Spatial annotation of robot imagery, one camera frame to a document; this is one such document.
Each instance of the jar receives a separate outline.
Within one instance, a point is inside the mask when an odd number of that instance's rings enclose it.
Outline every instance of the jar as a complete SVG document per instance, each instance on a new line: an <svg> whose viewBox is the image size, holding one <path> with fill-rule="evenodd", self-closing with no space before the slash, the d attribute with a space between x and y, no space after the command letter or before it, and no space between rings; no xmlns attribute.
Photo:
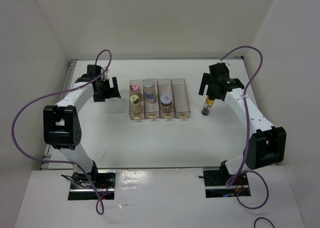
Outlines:
<svg viewBox="0 0 320 228"><path fill-rule="evenodd" d="M143 111L144 108L139 100L139 97L136 94L133 94L130 96L130 109L131 112L135 115L140 115Z"/></svg>
<svg viewBox="0 0 320 228"><path fill-rule="evenodd" d="M210 112L211 107L214 104L214 102L215 102L214 99L210 99L209 96L207 96L207 98L205 99L203 108L201 110L202 115L204 115L204 116L209 115L209 112Z"/></svg>
<svg viewBox="0 0 320 228"><path fill-rule="evenodd" d="M130 85L130 90L132 91L132 94L137 95L139 97L139 100L142 101L143 97L142 97L139 84L132 83L132 85Z"/></svg>
<svg viewBox="0 0 320 228"><path fill-rule="evenodd" d="M169 112L172 108L172 95L164 93L160 96L160 110L163 112Z"/></svg>
<svg viewBox="0 0 320 228"><path fill-rule="evenodd" d="M156 88L153 79L143 80L143 93L145 102L153 103L156 101Z"/></svg>

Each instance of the white backdrop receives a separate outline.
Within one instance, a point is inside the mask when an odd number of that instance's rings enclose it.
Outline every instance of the white backdrop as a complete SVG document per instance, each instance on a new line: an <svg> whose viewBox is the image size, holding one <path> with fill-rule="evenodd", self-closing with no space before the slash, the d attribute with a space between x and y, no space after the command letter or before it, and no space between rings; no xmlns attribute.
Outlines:
<svg viewBox="0 0 320 228"><path fill-rule="evenodd" d="M264 63L252 88L257 104L287 131L284 164L307 228L319 227L320 0L274 0L253 46ZM245 59L249 75L259 56Z"/></svg>
<svg viewBox="0 0 320 228"><path fill-rule="evenodd" d="M69 62L34 0L0 0L0 227L11 228L19 212L32 169L40 164L24 157L11 139L11 123L32 99L61 90ZM59 97L40 101L17 121L17 141L42 158L42 112Z"/></svg>
<svg viewBox="0 0 320 228"><path fill-rule="evenodd" d="M36 0L73 59L105 48L115 58L222 56L252 43L272 1Z"/></svg>

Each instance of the yellow lid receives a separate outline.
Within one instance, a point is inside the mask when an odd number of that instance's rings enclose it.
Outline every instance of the yellow lid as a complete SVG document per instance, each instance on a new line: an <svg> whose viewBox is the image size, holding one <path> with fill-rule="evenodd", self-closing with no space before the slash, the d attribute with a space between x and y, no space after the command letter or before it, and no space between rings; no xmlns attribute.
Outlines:
<svg viewBox="0 0 320 228"><path fill-rule="evenodd" d="M133 94L132 96L130 96L130 102L133 105L137 105L139 103L139 96L137 96L136 94Z"/></svg>
<svg viewBox="0 0 320 228"><path fill-rule="evenodd" d="M215 102L215 100L209 99L209 96L207 96L205 102L206 102L208 105L213 105L214 102Z"/></svg>

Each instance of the plastic container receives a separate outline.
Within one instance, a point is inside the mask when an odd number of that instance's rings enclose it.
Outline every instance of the plastic container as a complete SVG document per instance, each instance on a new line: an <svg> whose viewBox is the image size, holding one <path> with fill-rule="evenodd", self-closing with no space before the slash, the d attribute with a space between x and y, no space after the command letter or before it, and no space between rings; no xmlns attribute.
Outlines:
<svg viewBox="0 0 320 228"><path fill-rule="evenodd" d="M143 94L143 80L138 79L138 80L130 80L129 83L129 116L131 120L142 120L145 118L145 110L144 110L144 96L142 96L142 100L139 99L139 95L137 92L137 87L136 85L139 86L140 93Z"/></svg>
<svg viewBox="0 0 320 228"><path fill-rule="evenodd" d="M151 79L154 83L154 102L144 102L144 116L146 119L156 119L160 117L158 102L158 82L157 79Z"/></svg>
<svg viewBox="0 0 320 228"><path fill-rule="evenodd" d="M171 105L164 108L164 104L161 104L161 96L169 95L171 96ZM158 96L159 96L159 106L160 106L160 118L171 119L175 117L175 100L172 91L171 79L158 79Z"/></svg>
<svg viewBox="0 0 320 228"><path fill-rule="evenodd" d="M144 101L153 103L156 101L156 86L154 79L143 80Z"/></svg>
<svg viewBox="0 0 320 228"><path fill-rule="evenodd" d="M185 79L173 79L173 101L175 107L175 118L186 119L190 117L191 110L187 92L187 85Z"/></svg>

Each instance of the white tabletop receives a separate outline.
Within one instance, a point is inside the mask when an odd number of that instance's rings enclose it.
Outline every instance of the white tabletop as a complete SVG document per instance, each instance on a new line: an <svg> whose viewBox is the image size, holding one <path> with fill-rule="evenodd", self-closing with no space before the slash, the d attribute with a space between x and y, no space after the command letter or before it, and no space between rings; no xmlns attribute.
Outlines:
<svg viewBox="0 0 320 228"><path fill-rule="evenodd" d="M99 168L174 168L219 166L222 161L241 154L246 128L223 101L215 101L208 116L201 114L205 96L198 95L202 75L217 59L146 59L113 60L108 76L117 77L121 99L94 102L93 98L79 112L81 143ZM245 85L248 75L242 59L225 60L231 78ZM87 72L94 61L78 61L72 77ZM98 62L106 66L107 60ZM129 81L146 78L185 78L191 108L187 120L133 121L129 118ZM251 87L248 94L255 102ZM52 160L65 160L51 149ZM71 165L50 163L49 169L67 169Z"/></svg>
<svg viewBox="0 0 320 228"><path fill-rule="evenodd" d="M202 168L117 170L114 200L105 200L104 215L96 201L68 201L71 170L33 171L15 228L251 228L258 217L276 228L303 228L303 221L284 166L258 170L269 185L270 197L259 210L241 207L235 197L206 198ZM248 206L263 202L260 178L248 174ZM257 228L271 225L259 221Z"/></svg>

